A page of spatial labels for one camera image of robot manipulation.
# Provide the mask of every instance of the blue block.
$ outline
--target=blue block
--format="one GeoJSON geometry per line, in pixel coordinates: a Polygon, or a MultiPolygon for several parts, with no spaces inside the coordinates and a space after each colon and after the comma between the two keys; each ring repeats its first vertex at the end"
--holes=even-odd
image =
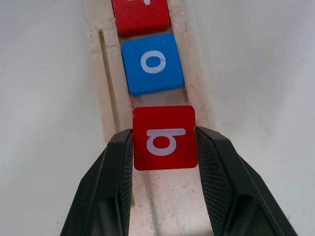
{"type": "Polygon", "coordinates": [[[173,34],[128,41],[122,48],[131,94],[143,95],[183,85],[184,77],[173,34]]]}

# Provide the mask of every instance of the wooden board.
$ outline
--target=wooden board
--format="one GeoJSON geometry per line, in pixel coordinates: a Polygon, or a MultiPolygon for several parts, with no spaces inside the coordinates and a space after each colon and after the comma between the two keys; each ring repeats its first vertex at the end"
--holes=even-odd
{"type": "MultiPolygon", "coordinates": [[[[84,0],[106,142],[115,133],[132,128],[132,110],[139,106],[190,104],[196,111],[196,124],[210,127],[196,53],[182,1],[168,0],[168,8],[171,27],[167,32],[175,36],[185,86],[134,97],[128,93],[121,54],[121,43],[131,38],[118,36],[111,0],[84,0]]],[[[198,167],[152,172],[134,169],[133,192],[135,205],[131,208],[130,236],[201,236],[211,233],[198,167]]]]}

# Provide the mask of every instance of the white letter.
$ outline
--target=white letter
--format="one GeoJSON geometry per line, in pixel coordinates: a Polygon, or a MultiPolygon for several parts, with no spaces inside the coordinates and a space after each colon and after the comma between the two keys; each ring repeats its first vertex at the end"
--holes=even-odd
{"type": "Polygon", "coordinates": [[[142,69],[149,74],[159,73],[162,70],[164,70],[166,66],[165,56],[160,51],[148,51],[145,54],[143,54],[141,57],[141,66],[142,66],[142,69]],[[159,58],[159,65],[154,66],[154,67],[148,67],[147,59],[152,58],[152,57],[159,58]]]}
{"type": "Polygon", "coordinates": [[[185,129],[151,129],[147,131],[149,139],[147,141],[147,149],[155,156],[167,156],[172,154],[176,149],[176,140],[173,136],[182,136],[186,134],[185,129]],[[153,140],[157,137],[167,137],[169,145],[165,148],[157,148],[153,144],[153,140]]]}

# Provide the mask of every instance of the white surface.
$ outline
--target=white surface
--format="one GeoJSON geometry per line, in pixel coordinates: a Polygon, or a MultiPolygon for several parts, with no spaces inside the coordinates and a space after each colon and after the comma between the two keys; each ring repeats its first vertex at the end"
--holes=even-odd
{"type": "Polygon", "coordinates": [[[104,149],[82,7],[0,2],[0,235],[57,236],[104,149]]]}
{"type": "Polygon", "coordinates": [[[185,3],[213,128],[261,174],[298,235],[313,235],[315,1],[185,3]]]}
{"type": "MultiPolygon", "coordinates": [[[[56,236],[103,136],[80,1],[27,2],[0,3],[0,235],[56,236]]],[[[185,3],[213,128],[311,235],[315,2],[185,3]]]]}

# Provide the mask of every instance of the red tile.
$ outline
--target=red tile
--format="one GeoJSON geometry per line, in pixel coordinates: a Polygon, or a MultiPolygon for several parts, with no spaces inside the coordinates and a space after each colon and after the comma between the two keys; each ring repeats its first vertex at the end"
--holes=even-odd
{"type": "Polygon", "coordinates": [[[133,155],[137,170],[194,168],[198,162],[192,106],[133,110],[133,155]]]}
{"type": "Polygon", "coordinates": [[[166,0],[113,0],[120,36],[164,31],[169,26],[166,0]]]}

